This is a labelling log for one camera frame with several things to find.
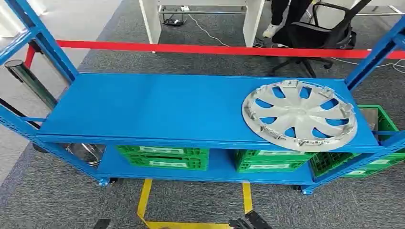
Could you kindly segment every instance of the black pants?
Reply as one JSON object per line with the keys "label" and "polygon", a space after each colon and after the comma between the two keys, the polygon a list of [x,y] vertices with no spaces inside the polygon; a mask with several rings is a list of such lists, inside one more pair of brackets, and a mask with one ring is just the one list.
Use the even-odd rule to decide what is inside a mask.
{"label": "black pants", "polygon": [[[288,6],[288,2],[288,0],[271,1],[271,23],[273,25],[280,25],[283,21],[283,13]],[[286,25],[301,20],[311,2],[312,0],[291,0]]]}

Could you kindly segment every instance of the blue shelf board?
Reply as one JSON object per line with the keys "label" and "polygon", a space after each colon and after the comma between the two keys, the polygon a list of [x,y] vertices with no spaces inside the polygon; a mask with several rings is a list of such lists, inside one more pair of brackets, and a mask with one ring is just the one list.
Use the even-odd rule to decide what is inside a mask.
{"label": "blue shelf board", "polygon": [[[45,142],[285,150],[245,124],[241,106],[254,89],[285,79],[213,75],[81,73],[39,130]],[[304,79],[354,105],[358,133],[339,152],[379,146],[340,79]]]}
{"label": "blue shelf board", "polygon": [[208,182],[244,182],[281,185],[313,184],[309,163],[291,172],[238,173],[234,160],[234,151],[211,149],[208,169],[190,170],[178,168],[153,168],[132,166],[119,154],[114,146],[108,146],[104,152],[98,173],[104,177],[153,178],[184,181]]}

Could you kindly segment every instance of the person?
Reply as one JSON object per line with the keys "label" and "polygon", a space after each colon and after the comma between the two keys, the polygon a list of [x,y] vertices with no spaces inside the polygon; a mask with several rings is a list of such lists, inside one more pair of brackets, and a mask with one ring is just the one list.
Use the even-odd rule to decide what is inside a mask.
{"label": "person", "polygon": [[283,21],[284,11],[288,7],[288,3],[290,1],[291,3],[288,9],[288,16],[285,25],[301,20],[308,6],[312,2],[312,0],[272,0],[271,23],[268,25],[267,29],[263,32],[263,37],[272,38],[276,34],[278,29],[280,28],[281,22]]}

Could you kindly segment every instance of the white sneaker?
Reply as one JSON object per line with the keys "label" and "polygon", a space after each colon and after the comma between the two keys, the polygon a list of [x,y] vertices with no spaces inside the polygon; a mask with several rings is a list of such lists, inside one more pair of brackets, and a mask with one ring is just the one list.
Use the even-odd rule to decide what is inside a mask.
{"label": "white sneaker", "polygon": [[263,32],[263,37],[272,38],[279,27],[279,25],[268,25],[267,29]]}

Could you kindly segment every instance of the silver post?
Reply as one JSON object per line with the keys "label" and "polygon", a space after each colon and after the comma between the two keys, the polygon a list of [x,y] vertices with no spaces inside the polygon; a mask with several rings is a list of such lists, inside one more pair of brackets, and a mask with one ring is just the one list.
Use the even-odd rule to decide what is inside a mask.
{"label": "silver post", "polygon": [[4,64],[4,67],[21,83],[27,85],[45,105],[53,110],[58,104],[54,96],[46,89],[46,87],[38,80],[38,78],[25,66],[22,60],[12,60]]}

